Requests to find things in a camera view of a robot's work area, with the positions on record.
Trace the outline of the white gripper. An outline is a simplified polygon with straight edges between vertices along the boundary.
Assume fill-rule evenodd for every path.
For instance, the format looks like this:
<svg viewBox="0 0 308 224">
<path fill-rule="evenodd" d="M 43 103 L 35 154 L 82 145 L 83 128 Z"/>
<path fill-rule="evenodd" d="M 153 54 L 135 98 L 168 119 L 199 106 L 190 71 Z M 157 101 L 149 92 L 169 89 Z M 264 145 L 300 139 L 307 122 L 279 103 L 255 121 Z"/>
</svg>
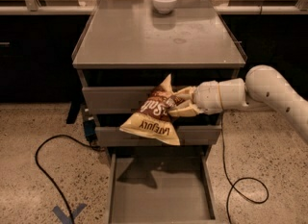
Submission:
<svg viewBox="0 0 308 224">
<path fill-rule="evenodd" d="M 187 101 L 168 111 L 172 117 L 194 117 L 202 112 L 211 115 L 247 107 L 245 83 L 241 78 L 203 82 L 198 87 L 183 87 L 174 95 Z"/>
</svg>

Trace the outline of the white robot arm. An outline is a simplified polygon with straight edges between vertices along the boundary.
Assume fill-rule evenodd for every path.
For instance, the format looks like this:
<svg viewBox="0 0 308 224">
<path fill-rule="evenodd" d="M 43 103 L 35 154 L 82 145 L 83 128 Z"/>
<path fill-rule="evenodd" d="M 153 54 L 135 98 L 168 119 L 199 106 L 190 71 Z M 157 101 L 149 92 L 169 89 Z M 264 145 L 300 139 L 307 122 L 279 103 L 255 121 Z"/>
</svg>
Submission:
<svg viewBox="0 0 308 224">
<path fill-rule="evenodd" d="M 245 78 L 203 82 L 175 93 L 184 102 L 169 110 L 173 117 L 216 114 L 226 110 L 257 111 L 264 107 L 279 112 L 308 142 L 308 102 L 273 67 L 257 65 Z"/>
</svg>

